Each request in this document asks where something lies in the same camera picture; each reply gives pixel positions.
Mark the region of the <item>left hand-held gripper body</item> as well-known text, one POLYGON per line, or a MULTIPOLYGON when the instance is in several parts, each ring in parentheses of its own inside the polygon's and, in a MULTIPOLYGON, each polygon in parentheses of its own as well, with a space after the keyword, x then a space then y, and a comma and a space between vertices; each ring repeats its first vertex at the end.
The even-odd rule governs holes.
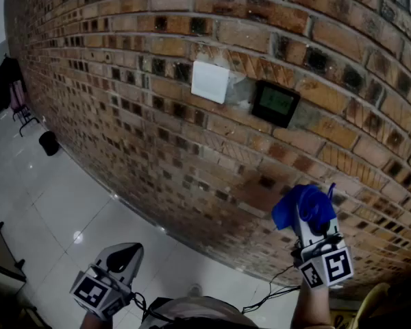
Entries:
POLYGON ((82 308, 107 321, 130 304, 136 274, 134 265, 116 273, 90 263, 85 272, 78 273, 70 294, 82 308))

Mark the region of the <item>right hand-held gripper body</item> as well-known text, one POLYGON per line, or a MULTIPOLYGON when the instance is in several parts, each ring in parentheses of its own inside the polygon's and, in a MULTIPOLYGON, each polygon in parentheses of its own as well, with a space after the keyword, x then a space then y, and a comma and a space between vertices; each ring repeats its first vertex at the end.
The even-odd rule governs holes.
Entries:
POLYGON ((299 239, 291 252, 295 267, 310 289, 329 288, 353 276, 353 264, 349 248, 340 231, 324 234, 310 226, 311 245, 300 247, 299 239))

